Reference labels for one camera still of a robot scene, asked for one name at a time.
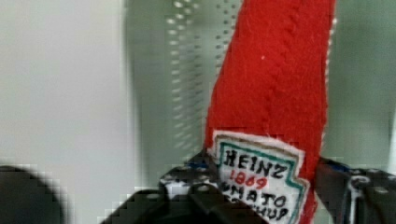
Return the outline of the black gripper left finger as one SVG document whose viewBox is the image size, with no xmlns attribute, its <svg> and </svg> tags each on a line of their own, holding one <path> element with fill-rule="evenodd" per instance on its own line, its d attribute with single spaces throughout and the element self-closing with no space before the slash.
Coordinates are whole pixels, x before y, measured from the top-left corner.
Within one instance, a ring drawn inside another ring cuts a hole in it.
<svg viewBox="0 0 396 224">
<path fill-rule="evenodd" d="M 248 205 L 232 202 L 218 186 L 218 170 L 200 152 L 143 189 L 100 224 L 268 224 Z"/>
</svg>

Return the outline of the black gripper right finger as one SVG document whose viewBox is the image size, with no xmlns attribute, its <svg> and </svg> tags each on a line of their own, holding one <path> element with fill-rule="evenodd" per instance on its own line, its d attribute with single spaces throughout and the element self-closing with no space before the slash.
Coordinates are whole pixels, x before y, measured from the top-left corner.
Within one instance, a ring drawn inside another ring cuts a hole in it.
<svg viewBox="0 0 396 224">
<path fill-rule="evenodd" d="M 334 224 L 396 224 L 396 176 L 321 158 L 315 192 Z"/>
</svg>

